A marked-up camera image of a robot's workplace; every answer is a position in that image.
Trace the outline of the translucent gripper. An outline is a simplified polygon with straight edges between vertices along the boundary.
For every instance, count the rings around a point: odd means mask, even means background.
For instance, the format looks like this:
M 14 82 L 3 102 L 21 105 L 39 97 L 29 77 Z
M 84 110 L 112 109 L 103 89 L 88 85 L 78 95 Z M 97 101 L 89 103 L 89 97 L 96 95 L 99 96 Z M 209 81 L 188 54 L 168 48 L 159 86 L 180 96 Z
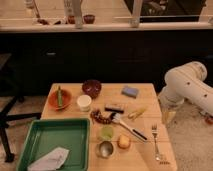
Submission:
M 170 103 L 170 102 L 161 103 L 162 122 L 164 125 L 167 125 L 172 121 L 172 119 L 176 115 L 176 108 L 177 108 L 177 105 L 175 103 Z

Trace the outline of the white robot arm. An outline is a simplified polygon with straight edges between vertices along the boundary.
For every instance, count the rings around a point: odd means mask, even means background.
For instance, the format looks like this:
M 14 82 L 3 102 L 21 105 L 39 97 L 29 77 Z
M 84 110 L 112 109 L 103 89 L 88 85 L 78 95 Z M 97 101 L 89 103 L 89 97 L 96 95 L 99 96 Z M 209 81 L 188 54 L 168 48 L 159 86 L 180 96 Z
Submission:
M 168 124 L 174 118 L 176 110 L 186 99 L 197 105 L 208 117 L 213 117 L 213 87 L 204 83 L 206 77 L 207 69 L 198 61 L 166 72 L 165 86 L 158 94 L 163 124 Z

